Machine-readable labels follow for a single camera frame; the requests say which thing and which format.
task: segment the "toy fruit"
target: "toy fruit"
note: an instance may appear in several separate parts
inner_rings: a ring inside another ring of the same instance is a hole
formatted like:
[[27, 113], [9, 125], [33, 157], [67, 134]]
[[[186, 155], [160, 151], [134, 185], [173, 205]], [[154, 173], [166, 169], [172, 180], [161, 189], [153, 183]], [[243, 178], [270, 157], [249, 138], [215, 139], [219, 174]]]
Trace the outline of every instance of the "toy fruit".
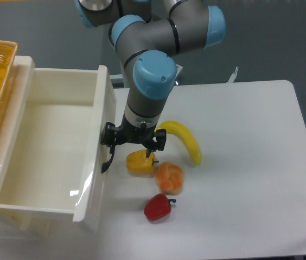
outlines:
[[179, 137], [186, 146], [190, 157], [196, 164], [201, 164], [202, 154], [200, 148], [189, 129], [183, 124], [176, 121], [165, 121], [155, 130], [166, 129], [169, 134], [174, 134]]
[[156, 160], [154, 153], [146, 157], [146, 150], [133, 152], [126, 157], [126, 168], [129, 172], [135, 174], [151, 174], [154, 173]]
[[163, 162], [155, 174], [155, 180], [164, 194], [176, 195], [183, 189], [183, 170], [173, 163]]
[[170, 202], [176, 203], [176, 199], [168, 199], [164, 194], [155, 195], [144, 207], [143, 213], [148, 220], [157, 220], [171, 212]]

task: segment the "banana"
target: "banana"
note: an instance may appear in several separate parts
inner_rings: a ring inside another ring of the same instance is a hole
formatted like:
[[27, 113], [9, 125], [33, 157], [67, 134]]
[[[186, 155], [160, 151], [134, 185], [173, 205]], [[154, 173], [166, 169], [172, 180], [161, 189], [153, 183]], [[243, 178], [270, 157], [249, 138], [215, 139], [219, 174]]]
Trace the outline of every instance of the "banana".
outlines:
[[156, 131], [159, 129], [166, 129], [166, 132], [169, 134], [173, 134], [180, 138], [184, 145], [186, 146], [190, 157], [196, 164], [201, 164], [202, 161], [202, 154], [195, 140], [193, 134], [189, 131], [189, 129], [177, 122], [177, 121], [165, 121], [158, 127], [156, 127]]

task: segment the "yellow bell pepper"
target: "yellow bell pepper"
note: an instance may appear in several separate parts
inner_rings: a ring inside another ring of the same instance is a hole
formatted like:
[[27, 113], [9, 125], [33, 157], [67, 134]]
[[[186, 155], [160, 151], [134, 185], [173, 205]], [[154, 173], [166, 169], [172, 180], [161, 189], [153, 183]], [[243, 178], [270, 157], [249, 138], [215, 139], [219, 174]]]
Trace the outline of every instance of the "yellow bell pepper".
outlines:
[[154, 173], [155, 163], [157, 162], [154, 153], [151, 153], [147, 158], [146, 150], [140, 150], [130, 153], [126, 157], [126, 168], [129, 172], [135, 174], [152, 174]]

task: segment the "gray floor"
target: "gray floor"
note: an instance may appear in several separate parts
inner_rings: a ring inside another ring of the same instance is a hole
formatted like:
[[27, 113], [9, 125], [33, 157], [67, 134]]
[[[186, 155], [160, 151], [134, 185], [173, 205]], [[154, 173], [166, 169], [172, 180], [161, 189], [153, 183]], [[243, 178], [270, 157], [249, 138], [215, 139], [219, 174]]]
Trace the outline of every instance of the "gray floor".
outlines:
[[[224, 12], [227, 35], [213, 48], [182, 54], [181, 83], [226, 82], [236, 66], [238, 81], [289, 80], [306, 125], [306, 0], [211, 0]], [[153, 12], [167, 13], [162, 1]], [[83, 27], [73, 0], [0, 2], [0, 39], [19, 43], [37, 67], [96, 69], [120, 74], [107, 38], [108, 25]]]

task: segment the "white plastic bin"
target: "white plastic bin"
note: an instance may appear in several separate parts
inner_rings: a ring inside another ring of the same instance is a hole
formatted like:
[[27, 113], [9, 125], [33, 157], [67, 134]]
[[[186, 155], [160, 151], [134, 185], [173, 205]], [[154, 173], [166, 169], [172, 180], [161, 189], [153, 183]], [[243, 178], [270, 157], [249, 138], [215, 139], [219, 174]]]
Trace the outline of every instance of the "white plastic bin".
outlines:
[[101, 165], [109, 158], [100, 133], [115, 109], [104, 66], [34, 69], [11, 154], [2, 158], [0, 215], [37, 235], [51, 219], [96, 231], [106, 177]]

